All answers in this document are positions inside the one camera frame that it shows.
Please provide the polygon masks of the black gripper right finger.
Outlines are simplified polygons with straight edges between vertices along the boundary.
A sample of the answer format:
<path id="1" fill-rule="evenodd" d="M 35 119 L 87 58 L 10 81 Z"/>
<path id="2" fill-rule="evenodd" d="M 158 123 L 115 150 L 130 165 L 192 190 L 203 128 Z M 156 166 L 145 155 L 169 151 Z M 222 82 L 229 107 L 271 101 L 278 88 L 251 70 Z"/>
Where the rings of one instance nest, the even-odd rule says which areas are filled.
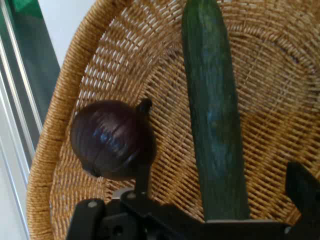
<path id="1" fill-rule="evenodd" d="M 286 234 L 287 240 L 318 240 L 320 238 L 320 181 L 302 164 L 289 162 L 285 193 L 301 213 Z"/>

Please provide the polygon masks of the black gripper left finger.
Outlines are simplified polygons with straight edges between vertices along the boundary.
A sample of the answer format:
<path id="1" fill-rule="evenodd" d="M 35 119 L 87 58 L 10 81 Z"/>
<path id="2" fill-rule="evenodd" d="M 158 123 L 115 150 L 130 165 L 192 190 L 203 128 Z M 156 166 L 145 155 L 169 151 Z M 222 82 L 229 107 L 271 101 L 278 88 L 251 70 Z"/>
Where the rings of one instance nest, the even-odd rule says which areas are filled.
<path id="1" fill-rule="evenodd" d="M 121 189 L 109 203 L 79 202 L 68 240 L 204 240 L 203 224 L 174 205 L 149 198 L 151 164 L 139 165 L 133 190 Z"/>

